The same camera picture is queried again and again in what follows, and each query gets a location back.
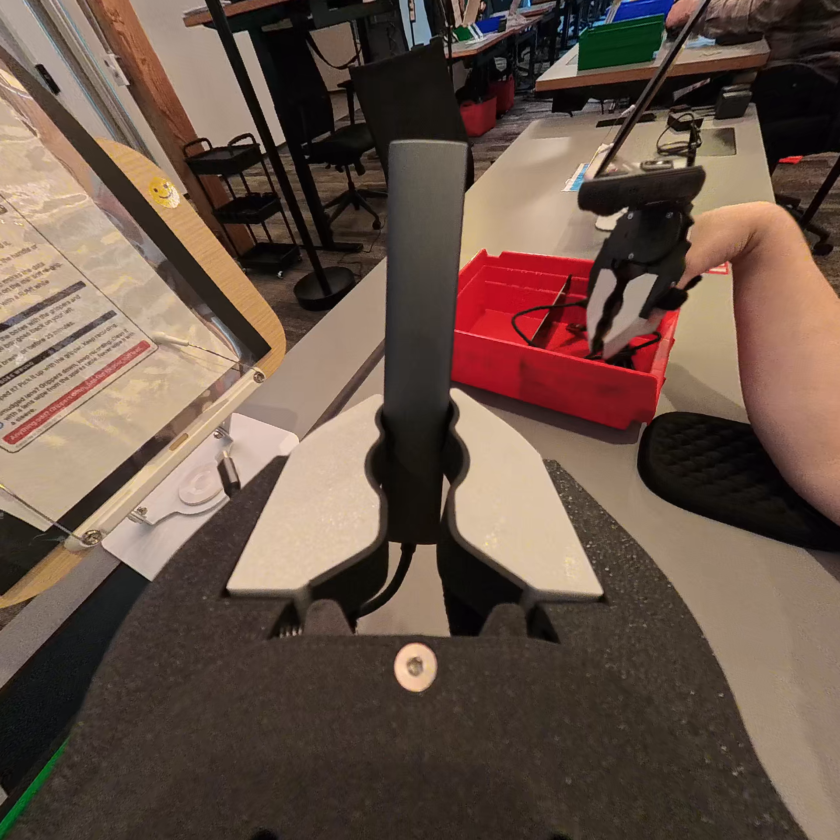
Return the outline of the person's right hand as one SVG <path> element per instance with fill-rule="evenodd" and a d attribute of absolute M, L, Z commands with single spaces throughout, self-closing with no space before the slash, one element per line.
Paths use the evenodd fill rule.
<path fill-rule="evenodd" d="M 693 279 L 724 263 L 731 266 L 738 324 L 780 320 L 788 298 L 806 295 L 814 279 L 821 282 L 793 217 L 771 203 L 725 206 L 699 215 L 675 288 L 687 292 Z"/>

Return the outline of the small black box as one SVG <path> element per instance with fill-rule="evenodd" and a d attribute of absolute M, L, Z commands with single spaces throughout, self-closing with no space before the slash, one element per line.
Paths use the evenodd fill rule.
<path fill-rule="evenodd" d="M 752 88 L 747 83 L 722 87 L 714 102 L 713 118 L 717 121 L 739 119 L 746 112 L 752 94 Z"/>

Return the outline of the black upright panel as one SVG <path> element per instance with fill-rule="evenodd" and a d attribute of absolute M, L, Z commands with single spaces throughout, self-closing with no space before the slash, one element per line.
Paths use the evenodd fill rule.
<path fill-rule="evenodd" d="M 474 157 L 440 36 L 402 55 L 352 68 L 350 77 L 385 179 L 395 140 L 461 142 L 467 144 L 465 190 L 470 189 Z"/>

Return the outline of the wooden post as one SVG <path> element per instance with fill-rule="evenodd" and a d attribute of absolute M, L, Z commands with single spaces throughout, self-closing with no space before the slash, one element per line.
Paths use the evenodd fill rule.
<path fill-rule="evenodd" d="M 104 45 L 116 56 L 129 80 L 132 99 L 201 219 L 232 256 L 251 250 L 255 241 L 246 226 L 225 227 L 214 215 L 214 200 L 224 202 L 229 198 L 225 185 L 215 176 L 195 176 L 186 164 L 184 147 L 198 135 L 131 2 L 89 1 L 79 5 L 86 8 L 85 15 L 100 29 Z"/>

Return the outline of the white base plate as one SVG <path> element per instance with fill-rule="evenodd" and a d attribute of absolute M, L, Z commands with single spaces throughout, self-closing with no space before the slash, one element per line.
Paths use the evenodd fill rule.
<path fill-rule="evenodd" d="M 223 456 L 245 488 L 274 457 L 288 455 L 298 443 L 298 436 L 285 429 L 232 415 L 227 434 L 207 437 L 110 532 L 103 548 L 151 581 L 229 502 L 219 471 Z"/>

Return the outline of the acrylic instruction sign holder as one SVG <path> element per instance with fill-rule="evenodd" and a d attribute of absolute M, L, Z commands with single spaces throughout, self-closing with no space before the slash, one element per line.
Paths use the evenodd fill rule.
<path fill-rule="evenodd" d="M 2 560 L 110 533 L 285 353 L 277 316 L 142 155 L 2 49 Z"/>

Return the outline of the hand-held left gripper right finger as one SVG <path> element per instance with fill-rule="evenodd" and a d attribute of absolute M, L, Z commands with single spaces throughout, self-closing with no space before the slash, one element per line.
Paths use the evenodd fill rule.
<path fill-rule="evenodd" d="M 477 612 L 604 596 L 538 450 L 459 388 L 444 450 L 445 585 Z"/>

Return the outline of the black mesh wrist rest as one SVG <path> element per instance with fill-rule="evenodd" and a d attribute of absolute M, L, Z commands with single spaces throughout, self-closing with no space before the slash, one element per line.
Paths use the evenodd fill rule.
<path fill-rule="evenodd" d="M 657 416 L 639 438 L 637 473 L 684 511 L 798 548 L 839 551 L 838 525 L 784 480 L 748 423 Z"/>

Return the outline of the black office chair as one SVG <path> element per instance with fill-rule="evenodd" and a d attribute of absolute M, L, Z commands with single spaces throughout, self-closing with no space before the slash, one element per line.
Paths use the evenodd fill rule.
<path fill-rule="evenodd" d="M 321 201 L 321 207 L 328 226 L 349 209 L 364 211 L 371 216 L 374 231 L 382 230 L 381 216 L 370 204 L 371 199 L 387 198 L 386 189 L 359 187 L 354 177 L 366 173 L 363 158 L 374 150 L 371 132 L 364 121 L 355 118 L 355 90 L 351 79 L 339 83 L 339 89 L 345 94 L 348 113 L 347 122 L 338 125 L 332 109 L 330 94 L 318 101 L 319 110 L 311 112 L 304 119 L 304 153 L 310 166 L 321 165 L 327 170 L 342 174 L 346 181 L 343 192 L 327 202 Z"/>

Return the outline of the grey usb hub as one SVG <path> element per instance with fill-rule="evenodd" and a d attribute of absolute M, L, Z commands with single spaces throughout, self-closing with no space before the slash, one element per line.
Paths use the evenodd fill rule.
<path fill-rule="evenodd" d="M 389 540 L 433 544 L 443 494 L 469 147 L 388 150 L 382 487 Z"/>

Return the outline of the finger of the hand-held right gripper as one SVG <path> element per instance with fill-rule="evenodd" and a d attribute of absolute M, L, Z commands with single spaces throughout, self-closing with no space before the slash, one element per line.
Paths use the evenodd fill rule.
<path fill-rule="evenodd" d="M 628 281 L 623 291 L 622 303 L 606 332 L 606 358 L 613 359 L 634 339 L 655 331 L 658 321 L 650 325 L 649 316 L 642 310 L 647 304 L 657 276 L 649 272 Z"/>
<path fill-rule="evenodd" d="M 613 268 L 600 268 L 593 276 L 585 308 L 585 327 L 590 354 L 618 354 L 623 347 L 623 302 L 625 281 Z"/>

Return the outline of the red plastic bin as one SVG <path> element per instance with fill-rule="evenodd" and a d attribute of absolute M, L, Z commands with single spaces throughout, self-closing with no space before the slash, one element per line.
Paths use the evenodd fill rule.
<path fill-rule="evenodd" d="M 624 366 L 588 359 L 592 263 L 477 252 L 458 275 L 452 380 L 616 429 L 650 422 L 679 314 L 634 339 Z"/>

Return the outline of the person's right forearm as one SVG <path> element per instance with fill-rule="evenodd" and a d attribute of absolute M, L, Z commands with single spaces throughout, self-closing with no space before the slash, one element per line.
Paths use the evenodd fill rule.
<path fill-rule="evenodd" d="M 747 205 L 729 257 L 742 397 L 787 483 L 839 523 L 839 300 L 789 214 Z"/>

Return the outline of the wooden desk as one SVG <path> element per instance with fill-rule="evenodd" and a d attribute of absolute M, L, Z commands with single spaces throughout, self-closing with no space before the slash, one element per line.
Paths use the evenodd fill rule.
<path fill-rule="evenodd" d="M 286 148 L 320 240 L 320 249 L 357 254 L 362 244 L 339 241 L 333 221 L 348 207 L 372 208 L 369 197 L 385 194 L 357 190 L 350 169 L 363 174 L 362 157 L 372 151 L 372 137 L 356 121 L 354 86 L 347 77 L 335 86 L 343 91 L 347 122 L 335 124 L 332 90 L 320 66 L 349 75 L 350 69 L 408 51 L 401 2 L 247 1 L 218 2 L 231 34 L 246 32 L 263 72 L 280 122 Z M 354 52 L 344 62 L 324 56 L 313 33 L 349 25 Z"/>

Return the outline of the rounded wooden board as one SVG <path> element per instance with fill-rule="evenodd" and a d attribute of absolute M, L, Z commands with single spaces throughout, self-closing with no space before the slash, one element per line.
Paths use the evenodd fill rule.
<path fill-rule="evenodd" d="M 96 139 L 96 142 L 121 173 L 142 193 L 210 281 L 245 318 L 247 324 L 257 330 L 258 337 L 269 346 L 268 351 L 256 361 L 256 370 L 246 372 L 244 383 L 234 385 L 223 397 L 208 406 L 185 432 L 179 433 L 173 442 L 165 445 L 161 453 L 163 465 L 157 467 L 153 476 L 146 476 L 145 473 L 150 469 L 142 468 L 140 477 L 143 482 L 140 488 L 146 496 L 210 435 L 213 430 L 211 421 L 220 422 L 237 411 L 246 398 L 278 370 L 286 354 L 287 340 L 278 316 L 247 278 L 228 249 L 205 224 L 194 206 L 183 198 L 177 207 L 165 208 L 149 195 L 153 179 L 156 176 L 164 176 L 162 168 L 142 153 L 117 141 Z"/>

